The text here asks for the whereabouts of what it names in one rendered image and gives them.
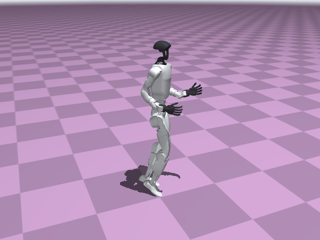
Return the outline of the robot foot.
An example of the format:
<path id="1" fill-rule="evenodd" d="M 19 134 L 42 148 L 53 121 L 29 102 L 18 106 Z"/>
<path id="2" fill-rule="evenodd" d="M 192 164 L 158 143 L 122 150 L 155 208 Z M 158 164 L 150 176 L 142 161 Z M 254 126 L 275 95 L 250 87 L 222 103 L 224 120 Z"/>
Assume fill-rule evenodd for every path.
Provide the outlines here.
<path id="1" fill-rule="evenodd" d="M 163 194 L 160 192 L 160 190 L 158 189 L 157 185 L 150 185 L 150 180 L 147 179 L 143 182 L 143 185 L 145 187 L 147 187 L 154 195 L 156 195 L 157 197 L 161 197 Z M 151 183 L 152 184 L 152 183 Z M 153 183 L 154 184 L 154 183 Z"/>
<path id="2" fill-rule="evenodd" d="M 139 177 L 139 181 L 141 181 L 141 182 L 144 182 L 145 180 L 150 180 L 151 181 L 151 177 L 148 179 L 147 178 L 148 176 L 146 176 L 146 178 L 145 178 L 145 175 L 144 174 L 142 174 L 140 177 Z M 154 181 L 154 183 L 155 183 L 155 181 Z M 160 184 L 158 183 L 158 182 L 156 182 L 155 183 L 156 184 L 156 186 L 159 186 Z"/>

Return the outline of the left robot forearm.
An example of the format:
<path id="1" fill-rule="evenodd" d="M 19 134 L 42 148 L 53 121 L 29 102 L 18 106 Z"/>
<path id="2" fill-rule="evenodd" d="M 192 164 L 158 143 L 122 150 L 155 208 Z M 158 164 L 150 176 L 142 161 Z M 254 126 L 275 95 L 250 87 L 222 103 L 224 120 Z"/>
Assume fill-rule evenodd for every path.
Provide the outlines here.
<path id="1" fill-rule="evenodd" d="M 170 96 L 177 97 L 178 99 L 181 99 L 181 98 L 183 98 L 184 96 L 187 96 L 187 93 L 186 93 L 186 91 L 180 92 L 180 91 L 178 91 L 178 90 L 175 90 L 174 88 L 172 88 L 172 87 L 170 86 L 169 95 L 170 95 Z"/>

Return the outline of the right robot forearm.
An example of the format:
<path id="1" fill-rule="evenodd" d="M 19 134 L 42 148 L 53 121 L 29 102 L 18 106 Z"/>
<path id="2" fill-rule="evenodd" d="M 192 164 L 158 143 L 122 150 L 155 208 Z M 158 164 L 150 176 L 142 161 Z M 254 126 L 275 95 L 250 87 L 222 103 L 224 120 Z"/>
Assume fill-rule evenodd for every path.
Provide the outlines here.
<path id="1" fill-rule="evenodd" d="M 141 91 L 141 96 L 145 102 L 147 102 L 153 110 L 157 110 L 159 112 L 163 112 L 163 106 L 159 106 L 159 103 L 152 97 L 152 95 L 148 95 L 146 90 Z"/>

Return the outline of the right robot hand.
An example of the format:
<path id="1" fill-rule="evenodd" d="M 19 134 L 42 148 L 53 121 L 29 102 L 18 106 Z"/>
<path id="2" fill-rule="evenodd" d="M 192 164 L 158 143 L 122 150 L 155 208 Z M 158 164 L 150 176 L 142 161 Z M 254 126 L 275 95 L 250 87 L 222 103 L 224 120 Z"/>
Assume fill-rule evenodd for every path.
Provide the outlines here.
<path id="1" fill-rule="evenodd" d="M 174 106 L 177 104 L 178 104 L 178 102 L 173 103 L 171 105 L 167 105 L 167 106 L 164 104 L 159 104 L 159 106 L 163 107 L 163 111 L 161 111 L 161 112 L 167 112 L 170 115 L 180 116 L 181 115 L 180 113 L 182 113 L 182 110 L 183 110 L 180 108 L 182 108 L 183 106 Z M 178 111 L 180 111 L 180 112 L 178 112 Z"/>

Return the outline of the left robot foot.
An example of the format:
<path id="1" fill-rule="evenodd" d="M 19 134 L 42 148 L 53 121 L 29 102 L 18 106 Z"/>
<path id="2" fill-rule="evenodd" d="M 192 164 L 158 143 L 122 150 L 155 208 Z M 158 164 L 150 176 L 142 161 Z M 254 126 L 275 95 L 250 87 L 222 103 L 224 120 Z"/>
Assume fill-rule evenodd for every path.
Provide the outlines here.
<path id="1" fill-rule="evenodd" d="M 150 180 L 151 181 L 151 177 L 148 179 L 147 178 L 148 176 L 146 176 L 146 178 L 145 178 L 145 175 L 144 174 L 142 174 L 140 177 L 139 177 L 139 181 L 141 181 L 141 182 L 144 182 L 145 180 Z M 154 181 L 154 183 L 155 183 L 155 181 Z M 156 186 L 159 186 L 160 184 L 158 183 L 158 182 L 156 182 L 155 183 L 156 184 Z"/>

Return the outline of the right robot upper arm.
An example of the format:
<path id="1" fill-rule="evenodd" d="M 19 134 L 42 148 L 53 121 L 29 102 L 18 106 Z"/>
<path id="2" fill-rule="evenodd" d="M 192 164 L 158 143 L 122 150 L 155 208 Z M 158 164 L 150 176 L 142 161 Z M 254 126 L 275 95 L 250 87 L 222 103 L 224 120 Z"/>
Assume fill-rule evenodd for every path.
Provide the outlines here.
<path id="1" fill-rule="evenodd" d="M 159 67 L 152 67 L 149 72 L 148 72 L 148 76 L 144 82 L 144 85 L 141 89 L 142 90 L 145 90 L 148 95 L 150 96 L 151 95 L 151 90 L 149 89 L 153 83 L 155 82 L 155 80 L 160 76 L 162 70 L 159 68 Z M 140 92 L 141 94 L 141 92 Z"/>

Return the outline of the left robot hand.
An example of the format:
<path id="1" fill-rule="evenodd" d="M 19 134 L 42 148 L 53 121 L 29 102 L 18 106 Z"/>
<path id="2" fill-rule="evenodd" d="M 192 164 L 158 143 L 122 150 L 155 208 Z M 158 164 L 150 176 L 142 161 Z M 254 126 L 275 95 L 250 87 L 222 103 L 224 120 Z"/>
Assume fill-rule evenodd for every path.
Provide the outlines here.
<path id="1" fill-rule="evenodd" d="M 200 95 L 200 94 L 202 94 L 202 87 L 200 87 L 201 86 L 201 84 L 200 85 L 198 85 L 198 86 L 196 86 L 196 87 L 194 87 L 195 85 L 196 85 L 197 83 L 195 83 L 189 90 L 188 89 L 186 89 L 186 90 L 183 90 L 183 91 L 186 91 L 186 96 L 183 96 L 184 98 L 185 97 L 189 97 L 190 95 L 191 96 L 196 96 L 196 95 Z M 200 87 L 200 88 L 199 88 Z M 201 90 L 200 90 L 201 89 Z M 197 90 L 199 90 L 199 91 L 197 91 Z M 182 92 L 183 92 L 182 91 Z M 200 93 L 199 93 L 200 92 Z"/>

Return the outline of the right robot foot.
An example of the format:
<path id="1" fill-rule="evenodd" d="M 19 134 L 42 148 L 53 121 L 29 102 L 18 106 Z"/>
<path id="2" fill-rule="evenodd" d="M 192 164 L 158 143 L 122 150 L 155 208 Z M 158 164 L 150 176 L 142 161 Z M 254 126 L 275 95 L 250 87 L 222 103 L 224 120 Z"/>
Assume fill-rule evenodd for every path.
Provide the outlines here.
<path id="1" fill-rule="evenodd" d="M 143 182 L 143 185 L 145 187 L 147 187 L 154 195 L 156 195 L 157 197 L 161 197 L 163 194 L 160 192 L 160 190 L 158 189 L 157 185 L 150 185 L 150 180 L 147 179 Z M 152 184 L 152 183 L 151 183 Z M 153 183 L 154 184 L 154 183 Z"/>

